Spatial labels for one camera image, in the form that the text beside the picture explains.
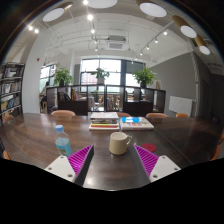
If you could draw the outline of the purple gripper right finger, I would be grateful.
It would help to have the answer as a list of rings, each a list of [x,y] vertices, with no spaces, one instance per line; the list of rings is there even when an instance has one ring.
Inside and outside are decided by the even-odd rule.
[[[180,167],[166,155],[157,156],[138,145],[134,145],[134,148],[151,182],[157,181],[180,170]]]

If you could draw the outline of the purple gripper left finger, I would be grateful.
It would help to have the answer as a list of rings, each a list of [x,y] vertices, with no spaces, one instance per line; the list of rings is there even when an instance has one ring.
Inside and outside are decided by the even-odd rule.
[[[82,186],[93,155],[94,146],[89,145],[68,157],[59,156],[45,168],[45,171],[75,183],[76,185]]]

